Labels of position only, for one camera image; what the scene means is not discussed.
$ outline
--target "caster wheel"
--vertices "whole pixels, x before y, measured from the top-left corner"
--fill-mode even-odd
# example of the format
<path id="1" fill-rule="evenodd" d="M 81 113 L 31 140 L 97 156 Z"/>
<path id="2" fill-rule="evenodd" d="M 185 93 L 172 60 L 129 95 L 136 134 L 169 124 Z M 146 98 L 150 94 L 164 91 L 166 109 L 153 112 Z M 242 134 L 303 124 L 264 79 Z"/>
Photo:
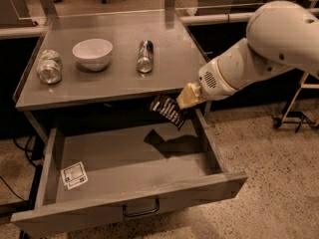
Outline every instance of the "caster wheel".
<path id="1" fill-rule="evenodd" d="M 273 118 L 272 124 L 274 128 L 280 128 L 282 125 L 281 118 Z"/>

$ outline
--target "drawer handle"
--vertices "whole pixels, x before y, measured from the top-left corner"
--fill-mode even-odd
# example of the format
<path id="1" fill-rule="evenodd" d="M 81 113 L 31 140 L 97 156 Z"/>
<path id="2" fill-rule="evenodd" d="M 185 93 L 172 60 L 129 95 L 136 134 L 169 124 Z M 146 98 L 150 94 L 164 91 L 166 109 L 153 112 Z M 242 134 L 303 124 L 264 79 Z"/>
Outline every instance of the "drawer handle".
<path id="1" fill-rule="evenodd" d="M 137 213 L 128 213 L 127 205 L 123 205 L 123 215 L 126 216 L 127 218 L 136 218 L 139 216 L 144 216 L 144 215 L 156 213 L 158 210 L 160 210 L 160 200 L 158 198 L 156 199 L 156 204 L 157 204 L 156 208 L 154 208 L 152 210 L 141 211 L 141 212 L 137 212 Z"/>

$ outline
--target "silver can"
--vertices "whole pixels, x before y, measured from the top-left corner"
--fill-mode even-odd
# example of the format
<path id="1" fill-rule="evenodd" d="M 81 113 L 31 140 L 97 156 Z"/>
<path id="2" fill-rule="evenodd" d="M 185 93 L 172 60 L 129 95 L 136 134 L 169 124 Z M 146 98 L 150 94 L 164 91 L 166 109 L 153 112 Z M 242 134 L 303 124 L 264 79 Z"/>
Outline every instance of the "silver can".
<path id="1" fill-rule="evenodd" d="M 154 45 L 150 40 L 140 42 L 140 53 L 138 59 L 138 70 L 148 73 L 153 69 Z"/>
<path id="2" fill-rule="evenodd" d="M 44 84 L 57 84 L 62 78 L 62 62 L 58 52 L 43 51 L 37 68 L 37 76 Z"/>

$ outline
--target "gray tabletop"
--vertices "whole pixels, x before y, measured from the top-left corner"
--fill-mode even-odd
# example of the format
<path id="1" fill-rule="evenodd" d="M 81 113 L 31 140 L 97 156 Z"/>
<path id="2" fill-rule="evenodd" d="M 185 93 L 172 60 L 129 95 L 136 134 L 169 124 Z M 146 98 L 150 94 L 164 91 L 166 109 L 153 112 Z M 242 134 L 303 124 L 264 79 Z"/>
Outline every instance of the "gray tabletop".
<path id="1" fill-rule="evenodd" d="M 103 38 L 113 46 L 112 63 L 92 73 L 76 65 L 73 47 L 86 39 Z M 147 75 L 137 71 L 139 43 L 153 41 L 154 69 Z M 36 76 L 43 50 L 60 53 L 62 81 L 41 84 Z M 142 97 L 160 92 L 179 92 L 196 81 L 205 60 L 178 18 L 166 11 L 78 16 L 53 20 L 16 108 L 35 111 L 95 102 Z"/>

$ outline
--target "open drawer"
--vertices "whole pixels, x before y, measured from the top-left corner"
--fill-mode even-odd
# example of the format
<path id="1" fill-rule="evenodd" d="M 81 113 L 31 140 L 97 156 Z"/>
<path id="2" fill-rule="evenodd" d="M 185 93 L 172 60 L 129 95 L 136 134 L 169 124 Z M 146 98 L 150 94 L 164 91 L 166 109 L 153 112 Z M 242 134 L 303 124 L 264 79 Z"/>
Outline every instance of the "open drawer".
<path id="1" fill-rule="evenodd" d="M 88 182 L 68 190 L 61 169 L 82 161 Z M 170 122 L 64 136 L 51 130 L 35 209 L 12 222 L 34 238 L 234 197 L 229 173 L 200 112 Z"/>

